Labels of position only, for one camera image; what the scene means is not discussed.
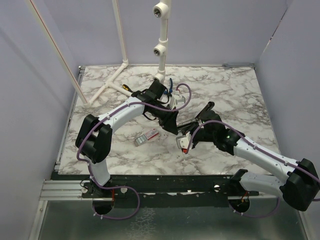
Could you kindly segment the black stapler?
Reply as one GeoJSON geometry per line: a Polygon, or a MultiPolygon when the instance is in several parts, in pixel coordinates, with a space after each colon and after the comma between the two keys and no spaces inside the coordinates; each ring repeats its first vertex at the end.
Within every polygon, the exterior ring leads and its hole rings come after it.
{"type": "Polygon", "coordinates": [[[182,122],[179,122],[176,124],[178,132],[182,132],[183,129],[186,129],[188,126],[198,123],[201,116],[206,112],[211,110],[215,106],[215,103],[213,101],[209,101],[207,105],[193,118],[184,120],[182,122]]]}

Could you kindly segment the red white staple box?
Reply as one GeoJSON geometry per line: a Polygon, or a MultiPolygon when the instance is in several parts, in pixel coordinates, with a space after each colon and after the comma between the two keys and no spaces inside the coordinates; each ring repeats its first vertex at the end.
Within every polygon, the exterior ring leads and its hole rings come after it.
{"type": "Polygon", "coordinates": [[[146,132],[146,133],[142,134],[141,136],[137,137],[134,140],[134,145],[136,147],[141,146],[141,145],[145,144],[147,141],[149,141],[152,138],[154,138],[155,136],[157,136],[158,134],[159,134],[159,132],[155,128],[152,128],[148,132],[146,132]]]}

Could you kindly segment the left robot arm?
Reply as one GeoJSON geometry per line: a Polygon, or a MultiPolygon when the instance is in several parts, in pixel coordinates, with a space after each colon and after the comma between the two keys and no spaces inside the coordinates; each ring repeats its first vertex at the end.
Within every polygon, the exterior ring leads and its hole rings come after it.
{"type": "Polygon", "coordinates": [[[150,113],[158,119],[159,125],[167,132],[177,135],[176,109],[163,106],[158,99],[165,91],[159,82],[153,82],[148,89],[135,91],[120,106],[99,117],[87,115],[80,127],[75,146],[77,158],[88,164],[93,191],[97,196],[106,197],[111,190],[108,183],[111,176],[106,158],[111,151],[113,134],[132,119],[150,113]]]}

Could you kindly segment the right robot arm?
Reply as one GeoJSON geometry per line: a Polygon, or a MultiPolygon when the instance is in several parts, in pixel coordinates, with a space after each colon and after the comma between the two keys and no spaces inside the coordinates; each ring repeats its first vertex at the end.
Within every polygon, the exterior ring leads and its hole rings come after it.
{"type": "Polygon", "coordinates": [[[264,175],[239,170],[229,184],[230,191],[236,196],[246,191],[266,193],[282,198],[289,206],[302,212],[312,202],[318,201],[316,196],[320,191],[320,179],[310,160],[295,160],[259,145],[222,122],[212,110],[207,111],[200,121],[192,123],[176,142],[185,154],[200,142],[213,143],[220,151],[248,160],[269,173],[264,175]]]}

